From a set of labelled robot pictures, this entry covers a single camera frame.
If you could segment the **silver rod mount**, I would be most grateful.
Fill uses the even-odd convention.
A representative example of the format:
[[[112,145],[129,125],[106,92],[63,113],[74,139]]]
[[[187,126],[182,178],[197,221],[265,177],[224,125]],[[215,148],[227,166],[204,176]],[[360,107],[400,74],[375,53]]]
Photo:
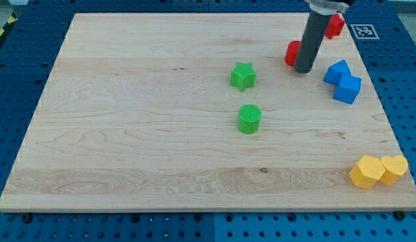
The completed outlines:
[[[346,13],[356,0],[304,0],[312,11],[319,14]]]

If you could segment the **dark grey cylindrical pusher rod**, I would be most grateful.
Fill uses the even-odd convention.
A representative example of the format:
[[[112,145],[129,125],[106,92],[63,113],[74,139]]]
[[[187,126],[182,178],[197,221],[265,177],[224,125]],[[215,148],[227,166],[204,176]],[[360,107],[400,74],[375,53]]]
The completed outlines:
[[[309,73],[319,52],[331,15],[311,10],[293,68],[297,73]]]

